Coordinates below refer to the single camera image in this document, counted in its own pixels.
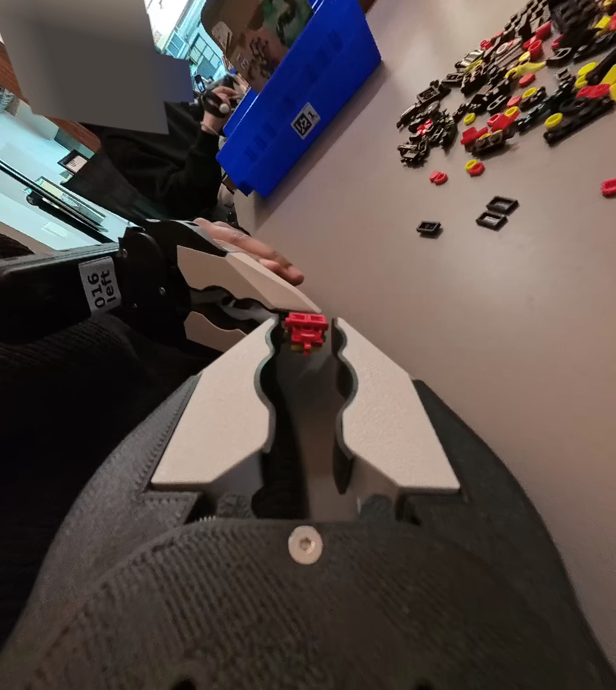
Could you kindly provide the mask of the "blue bin with white tag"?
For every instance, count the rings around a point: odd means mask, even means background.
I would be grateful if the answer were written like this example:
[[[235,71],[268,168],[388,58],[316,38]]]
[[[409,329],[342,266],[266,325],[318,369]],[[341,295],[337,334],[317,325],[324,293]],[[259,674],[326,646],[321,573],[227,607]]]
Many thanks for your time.
[[[381,63],[358,1],[321,1],[261,92],[224,127],[217,161],[236,189],[268,197]]]

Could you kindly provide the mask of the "cardboard lego box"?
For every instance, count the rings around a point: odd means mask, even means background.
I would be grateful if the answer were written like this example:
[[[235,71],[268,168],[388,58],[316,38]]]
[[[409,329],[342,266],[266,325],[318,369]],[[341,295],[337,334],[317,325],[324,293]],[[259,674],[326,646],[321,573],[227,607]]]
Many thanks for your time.
[[[312,16],[309,1],[206,1],[201,23],[236,73],[260,92]]]

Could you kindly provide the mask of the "yellow red lego car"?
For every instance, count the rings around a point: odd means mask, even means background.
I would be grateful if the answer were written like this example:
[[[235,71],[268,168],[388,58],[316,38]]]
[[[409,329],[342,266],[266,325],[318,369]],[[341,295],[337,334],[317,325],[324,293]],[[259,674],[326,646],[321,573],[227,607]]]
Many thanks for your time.
[[[289,313],[282,325],[291,350],[305,356],[321,350],[329,330],[327,318],[312,313]]]

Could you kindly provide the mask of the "person's black sweater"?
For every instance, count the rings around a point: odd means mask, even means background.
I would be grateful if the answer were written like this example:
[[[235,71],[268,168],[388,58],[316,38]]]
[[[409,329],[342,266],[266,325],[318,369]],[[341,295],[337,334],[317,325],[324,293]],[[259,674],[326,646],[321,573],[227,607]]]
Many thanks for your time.
[[[0,650],[48,546],[109,453],[216,358],[103,316],[27,344],[0,342]]]

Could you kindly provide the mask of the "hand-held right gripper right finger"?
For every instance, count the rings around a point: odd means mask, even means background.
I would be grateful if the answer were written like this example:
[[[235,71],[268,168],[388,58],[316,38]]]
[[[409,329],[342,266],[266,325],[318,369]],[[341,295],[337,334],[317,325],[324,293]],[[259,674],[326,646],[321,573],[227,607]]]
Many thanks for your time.
[[[384,498],[452,497],[460,481],[408,372],[341,317],[332,321],[341,406],[335,417],[333,478],[361,513]]]

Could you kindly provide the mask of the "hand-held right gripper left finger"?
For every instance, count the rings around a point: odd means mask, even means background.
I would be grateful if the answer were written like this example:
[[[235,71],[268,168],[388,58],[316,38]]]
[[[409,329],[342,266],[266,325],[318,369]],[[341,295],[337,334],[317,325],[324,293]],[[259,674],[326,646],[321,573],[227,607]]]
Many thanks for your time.
[[[275,355],[271,317],[206,367],[150,484],[159,490],[258,491],[275,438],[275,409],[261,373]]]

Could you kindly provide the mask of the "person's left hand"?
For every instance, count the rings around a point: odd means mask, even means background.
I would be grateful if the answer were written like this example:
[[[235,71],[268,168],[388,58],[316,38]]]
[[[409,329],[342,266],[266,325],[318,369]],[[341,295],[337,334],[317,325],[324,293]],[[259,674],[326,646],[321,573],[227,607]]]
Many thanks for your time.
[[[236,229],[225,222],[209,221],[204,218],[195,219],[194,224],[208,233],[216,242],[236,247],[239,251],[249,254],[288,283],[296,287],[303,284],[305,276],[300,269],[283,254],[250,236],[243,229]]]

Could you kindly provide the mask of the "pile of lego pieces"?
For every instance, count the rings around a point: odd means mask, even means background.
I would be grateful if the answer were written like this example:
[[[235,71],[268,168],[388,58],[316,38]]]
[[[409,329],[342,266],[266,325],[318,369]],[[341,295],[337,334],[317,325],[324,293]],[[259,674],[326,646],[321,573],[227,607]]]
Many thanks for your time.
[[[616,1],[526,1],[399,116],[406,168],[458,143],[470,177],[536,128],[556,146],[616,107]]]

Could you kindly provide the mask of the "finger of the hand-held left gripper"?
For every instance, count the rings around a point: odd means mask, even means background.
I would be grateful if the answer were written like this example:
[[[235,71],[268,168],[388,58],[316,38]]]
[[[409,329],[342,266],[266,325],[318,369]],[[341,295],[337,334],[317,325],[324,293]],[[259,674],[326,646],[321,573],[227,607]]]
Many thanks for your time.
[[[177,246],[177,267],[193,290],[221,289],[273,312],[322,313],[297,287],[242,252],[219,256]]]
[[[223,353],[274,317],[252,299],[218,299],[192,305],[184,330],[188,340]]]

